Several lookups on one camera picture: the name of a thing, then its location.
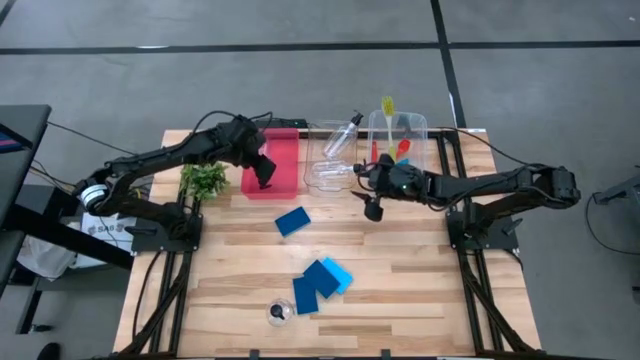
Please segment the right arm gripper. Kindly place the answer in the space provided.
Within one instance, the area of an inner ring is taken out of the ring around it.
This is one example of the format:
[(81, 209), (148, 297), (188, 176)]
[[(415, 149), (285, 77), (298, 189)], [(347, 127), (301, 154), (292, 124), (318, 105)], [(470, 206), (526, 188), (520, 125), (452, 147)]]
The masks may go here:
[(384, 209), (380, 201), (383, 198), (427, 204), (425, 172), (412, 165), (397, 164), (389, 154), (382, 154), (375, 163), (362, 165), (360, 176), (367, 179), (374, 196), (356, 191), (351, 194), (365, 202), (364, 215), (371, 221), (382, 220)]

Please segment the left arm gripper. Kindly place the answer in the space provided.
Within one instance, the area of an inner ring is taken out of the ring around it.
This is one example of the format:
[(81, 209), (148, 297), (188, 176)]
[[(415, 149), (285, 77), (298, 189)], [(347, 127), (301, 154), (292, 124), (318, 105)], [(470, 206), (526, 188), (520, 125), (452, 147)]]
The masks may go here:
[(226, 143), (229, 149), (222, 155), (224, 162), (234, 166), (253, 168), (258, 188), (270, 187), (276, 164), (267, 156), (259, 153), (260, 147), (265, 143), (265, 137), (257, 125), (248, 118), (236, 117), (222, 125)]

